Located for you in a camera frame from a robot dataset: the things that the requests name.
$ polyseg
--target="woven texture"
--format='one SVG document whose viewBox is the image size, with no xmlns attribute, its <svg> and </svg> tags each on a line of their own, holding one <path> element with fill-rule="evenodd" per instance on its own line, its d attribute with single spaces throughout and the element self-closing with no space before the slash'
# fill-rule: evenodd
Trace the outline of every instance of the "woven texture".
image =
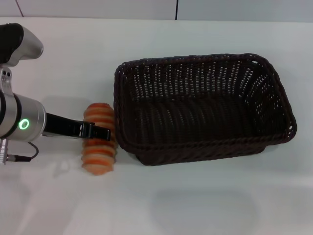
<svg viewBox="0 0 313 235">
<path fill-rule="evenodd" d="M 260 153 L 297 130 L 277 72 L 255 54 L 126 62 L 114 112 L 120 146 L 145 165 Z"/>
</svg>

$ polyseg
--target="brown wicker basket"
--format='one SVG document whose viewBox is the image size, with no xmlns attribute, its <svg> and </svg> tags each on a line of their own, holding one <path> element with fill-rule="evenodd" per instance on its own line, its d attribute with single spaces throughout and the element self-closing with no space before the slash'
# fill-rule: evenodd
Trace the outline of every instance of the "brown wicker basket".
<svg viewBox="0 0 313 235">
<path fill-rule="evenodd" d="M 260 153 L 297 131 L 277 72 L 256 54 L 126 62 L 114 111 L 120 146 L 145 165 Z"/>
</svg>

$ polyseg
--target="white tabletop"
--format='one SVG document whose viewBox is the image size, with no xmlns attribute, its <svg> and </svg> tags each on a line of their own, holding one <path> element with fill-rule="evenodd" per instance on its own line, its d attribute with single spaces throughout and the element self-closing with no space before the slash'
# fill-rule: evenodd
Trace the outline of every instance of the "white tabletop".
<svg viewBox="0 0 313 235">
<path fill-rule="evenodd" d="M 153 167 L 119 148 L 100 177 L 81 168 L 78 140 L 41 137 L 32 162 L 0 167 L 1 235 L 313 234 L 313 23 L 0 18 L 13 22 L 45 46 L 12 68 L 13 90 L 50 113 L 81 119 L 92 102 L 112 105 L 125 61 L 252 52 L 278 71 L 298 132 L 258 155 Z"/>
</svg>

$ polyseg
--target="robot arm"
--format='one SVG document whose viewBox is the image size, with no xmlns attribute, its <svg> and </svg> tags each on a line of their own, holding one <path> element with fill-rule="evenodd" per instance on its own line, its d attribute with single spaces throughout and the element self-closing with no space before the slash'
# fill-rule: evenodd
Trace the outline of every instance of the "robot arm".
<svg viewBox="0 0 313 235">
<path fill-rule="evenodd" d="M 30 142 L 42 134 L 110 141 L 110 129 L 46 113 L 40 102 L 13 93 L 9 66 L 36 59 L 43 49 L 40 40 L 23 26 L 0 25 L 0 164 L 10 160 L 8 140 Z"/>
</svg>

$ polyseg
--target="green led ring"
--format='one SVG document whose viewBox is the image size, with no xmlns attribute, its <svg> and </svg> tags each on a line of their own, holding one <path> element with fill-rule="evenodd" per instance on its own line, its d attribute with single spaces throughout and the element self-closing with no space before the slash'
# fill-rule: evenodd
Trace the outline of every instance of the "green led ring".
<svg viewBox="0 0 313 235">
<path fill-rule="evenodd" d="M 19 123 L 19 128 L 20 128 L 21 130 L 25 130 L 28 126 L 29 126 L 29 121 L 28 121 L 28 119 L 23 119 L 23 120 L 20 121 L 20 123 Z"/>
</svg>

